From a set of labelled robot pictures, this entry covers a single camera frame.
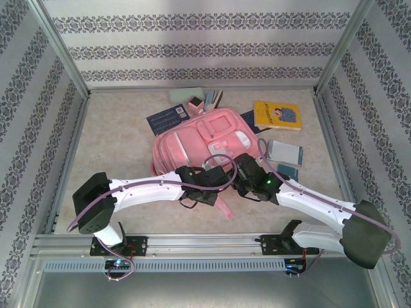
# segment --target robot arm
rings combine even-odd
[[[127,245],[125,234],[121,225],[110,223],[113,212],[151,201],[185,198],[213,206],[219,192],[219,190],[212,190],[213,187],[226,184],[230,179],[232,187],[242,197],[252,193],[261,201],[270,201],[276,205],[299,210],[326,224],[326,226],[312,226],[301,221],[292,221],[283,232],[286,231],[287,236],[284,246],[316,247],[341,252],[357,265],[364,268],[375,267],[391,235],[372,223],[341,210],[346,208],[359,212],[383,223],[382,217],[373,204],[362,201],[356,205],[335,200],[303,187],[286,175],[281,175],[286,180],[286,183],[283,183],[275,174],[266,173],[254,158],[247,154],[240,155],[234,161],[238,170],[236,175],[233,173],[226,175],[221,166],[207,171],[184,166],[166,175],[138,180],[108,180],[105,173],[96,173],[73,194],[76,215],[79,215],[97,196],[113,189],[120,189],[101,199],[84,214],[78,221],[79,231],[81,234],[94,234],[113,250],[122,249]],[[210,187],[210,189],[196,189],[192,188],[193,185]],[[298,187],[302,192],[290,186]],[[321,201],[321,198],[338,204],[340,208],[330,207]]]

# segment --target dark blue book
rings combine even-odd
[[[258,133],[265,132],[266,130],[271,129],[271,128],[264,128],[263,130],[260,130],[257,126],[254,126],[254,110],[245,112],[244,114],[241,115],[241,117],[244,119],[244,121],[251,128],[252,132],[255,133],[256,135]]]
[[[170,109],[159,112],[158,114],[151,115],[147,117],[148,124],[152,128],[154,135],[158,136],[169,129],[176,127],[181,122],[188,120],[190,116],[188,115],[186,109],[183,105],[179,104]]]
[[[298,169],[279,164],[277,167],[277,171],[284,175],[288,175],[290,178],[298,182]]]

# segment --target black mounting plate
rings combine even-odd
[[[302,255],[302,248],[298,245],[284,247],[283,239],[280,234],[261,235],[256,241],[261,243],[263,255]],[[318,248],[307,248],[307,255],[318,255]]]
[[[138,257],[145,257],[147,252],[147,241],[148,237],[146,236],[126,236],[127,245],[132,245],[136,252],[134,252],[134,256]],[[132,248],[131,247],[124,247],[120,252],[121,255],[125,255],[126,257],[131,256]],[[91,241],[90,247],[90,256],[91,257],[101,257],[111,255],[106,249],[104,249],[100,242],[97,240],[96,237],[93,237]]]

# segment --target book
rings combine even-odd
[[[300,110],[297,105],[268,101],[254,102],[254,123],[260,128],[301,130],[302,127]]]
[[[264,132],[266,130],[271,129],[271,127],[259,129],[257,126],[254,125],[254,110],[250,110],[248,112],[245,112],[244,114],[241,115],[241,117],[244,119],[244,121],[251,128],[252,132],[255,133],[256,135],[258,133],[261,133],[261,132]]]
[[[183,105],[179,104],[147,117],[147,121],[154,135],[158,136],[189,118],[190,116],[186,112],[186,109],[184,109]]]
[[[298,170],[296,168],[279,164],[277,171],[283,175],[288,175],[290,178],[298,182]]]
[[[275,162],[301,166],[302,146],[293,146],[292,144],[269,140],[267,159]]]

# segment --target yellow book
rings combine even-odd
[[[256,101],[254,125],[259,128],[284,128],[301,130],[300,110],[297,105]]]

